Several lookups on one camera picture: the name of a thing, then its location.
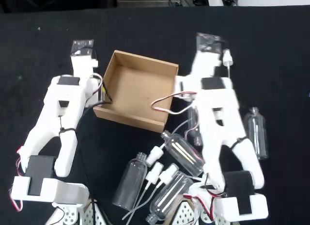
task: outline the perforated metal plate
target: perforated metal plate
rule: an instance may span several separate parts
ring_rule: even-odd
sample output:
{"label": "perforated metal plate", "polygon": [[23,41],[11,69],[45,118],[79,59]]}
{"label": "perforated metal plate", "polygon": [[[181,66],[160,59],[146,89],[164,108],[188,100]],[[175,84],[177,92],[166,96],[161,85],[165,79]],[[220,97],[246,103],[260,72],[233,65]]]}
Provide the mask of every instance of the perforated metal plate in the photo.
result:
{"label": "perforated metal plate", "polygon": [[187,225],[194,219],[194,211],[188,202],[182,202],[171,225]]}
{"label": "perforated metal plate", "polygon": [[[104,218],[102,217],[102,214],[97,204],[95,204],[95,212],[96,225],[107,225]],[[84,213],[84,225],[93,225],[93,207],[91,204],[88,206],[87,210]]]}

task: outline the clear plastic bottle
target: clear plastic bottle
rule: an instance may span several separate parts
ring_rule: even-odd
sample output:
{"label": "clear plastic bottle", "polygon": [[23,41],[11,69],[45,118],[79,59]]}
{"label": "clear plastic bottle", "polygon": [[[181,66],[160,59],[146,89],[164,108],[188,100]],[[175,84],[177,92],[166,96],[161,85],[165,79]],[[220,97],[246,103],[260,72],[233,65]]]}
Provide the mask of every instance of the clear plastic bottle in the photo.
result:
{"label": "clear plastic bottle", "polygon": [[198,177],[202,173],[204,160],[191,144],[168,131],[164,131],[161,137],[165,140],[165,148],[192,176]]}
{"label": "clear plastic bottle", "polygon": [[[197,110],[196,108],[188,109],[188,128],[191,129],[196,126],[198,122]],[[196,146],[202,146],[202,137],[199,132],[199,127],[193,129],[189,132],[189,135],[193,137],[194,144]]]}
{"label": "clear plastic bottle", "polygon": [[186,193],[193,183],[194,182],[184,173],[180,171],[176,172],[173,180],[166,185],[151,202],[151,213],[147,216],[146,221],[150,225],[154,225],[157,221],[165,220],[176,196]]}
{"label": "clear plastic bottle", "polygon": [[139,152],[137,157],[128,163],[114,195],[114,205],[126,210],[134,207],[147,173],[145,159],[146,154]]}
{"label": "clear plastic bottle", "polygon": [[259,160],[268,158],[267,136],[265,128],[265,119],[259,113],[257,107],[250,109],[244,119],[244,127],[248,138],[253,143],[256,156]]}

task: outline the cardboard box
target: cardboard box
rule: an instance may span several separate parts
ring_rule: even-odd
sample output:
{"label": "cardboard box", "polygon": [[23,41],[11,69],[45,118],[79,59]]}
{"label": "cardboard box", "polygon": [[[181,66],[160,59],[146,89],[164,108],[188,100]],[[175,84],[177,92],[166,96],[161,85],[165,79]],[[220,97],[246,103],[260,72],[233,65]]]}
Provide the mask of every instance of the cardboard box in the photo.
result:
{"label": "cardboard box", "polygon": [[[173,93],[178,68],[177,64],[116,50],[103,78],[113,104],[95,107],[96,116],[162,132],[168,114],[152,110],[150,104]],[[156,106],[169,109],[171,101]]]}

